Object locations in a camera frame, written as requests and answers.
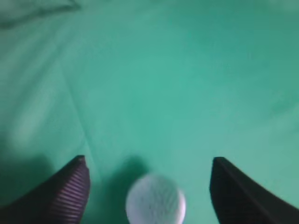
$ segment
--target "green fabric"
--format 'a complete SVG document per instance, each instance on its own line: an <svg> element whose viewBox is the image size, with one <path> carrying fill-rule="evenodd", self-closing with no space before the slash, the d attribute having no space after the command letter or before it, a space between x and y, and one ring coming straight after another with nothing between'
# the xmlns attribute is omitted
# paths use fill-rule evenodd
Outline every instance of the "green fabric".
<svg viewBox="0 0 299 224"><path fill-rule="evenodd" d="M214 156L299 207L295 1L78 3L0 30L1 204L84 154L83 223L126 223L147 171L185 192L185 224L217 223Z"/></svg>

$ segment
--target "black ridged surface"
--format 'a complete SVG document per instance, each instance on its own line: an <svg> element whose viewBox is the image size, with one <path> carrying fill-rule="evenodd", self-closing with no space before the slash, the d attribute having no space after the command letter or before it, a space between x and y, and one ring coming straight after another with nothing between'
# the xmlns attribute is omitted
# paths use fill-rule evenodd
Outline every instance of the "black ridged surface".
<svg viewBox="0 0 299 224"><path fill-rule="evenodd" d="M299 210L223 157L213 160L210 193L220 224L299 224Z"/></svg>
<svg viewBox="0 0 299 224"><path fill-rule="evenodd" d="M0 223L78 224L89 189L85 158L76 156L49 180L0 210Z"/></svg>

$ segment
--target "green cloth surface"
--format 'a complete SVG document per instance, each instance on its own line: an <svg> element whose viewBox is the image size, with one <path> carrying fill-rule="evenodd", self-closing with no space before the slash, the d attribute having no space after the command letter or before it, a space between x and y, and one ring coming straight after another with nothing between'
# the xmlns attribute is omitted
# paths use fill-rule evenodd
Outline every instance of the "green cloth surface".
<svg viewBox="0 0 299 224"><path fill-rule="evenodd" d="M145 172L178 183L185 224L217 223L215 156L299 207L295 1L78 4L0 29L0 204L84 154L82 223L126 224L126 191Z"/></svg>

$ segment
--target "ribbed rubber pad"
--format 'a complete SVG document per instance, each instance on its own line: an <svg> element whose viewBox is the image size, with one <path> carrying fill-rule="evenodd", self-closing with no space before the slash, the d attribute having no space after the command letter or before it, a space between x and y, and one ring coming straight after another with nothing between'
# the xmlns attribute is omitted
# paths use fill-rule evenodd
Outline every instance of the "ribbed rubber pad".
<svg viewBox="0 0 299 224"><path fill-rule="evenodd" d="M89 170L82 162L74 167L45 215L49 224L78 224L82 218L90 188Z"/></svg>
<svg viewBox="0 0 299 224"><path fill-rule="evenodd" d="M0 209L0 224L79 224L90 188L84 156L76 156L47 181Z"/></svg>
<svg viewBox="0 0 299 224"><path fill-rule="evenodd" d="M299 210L223 157L213 161L210 193L220 224L299 224Z"/></svg>

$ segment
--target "white ball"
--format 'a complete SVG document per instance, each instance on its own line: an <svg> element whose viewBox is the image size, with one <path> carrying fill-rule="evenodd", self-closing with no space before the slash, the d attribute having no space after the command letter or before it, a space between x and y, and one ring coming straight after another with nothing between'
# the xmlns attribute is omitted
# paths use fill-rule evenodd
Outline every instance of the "white ball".
<svg viewBox="0 0 299 224"><path fill-rule="evenodd" d="M126 212L130 224L182 224L186 202L176 184L159 175L145 175L130 189Z"/></svg>

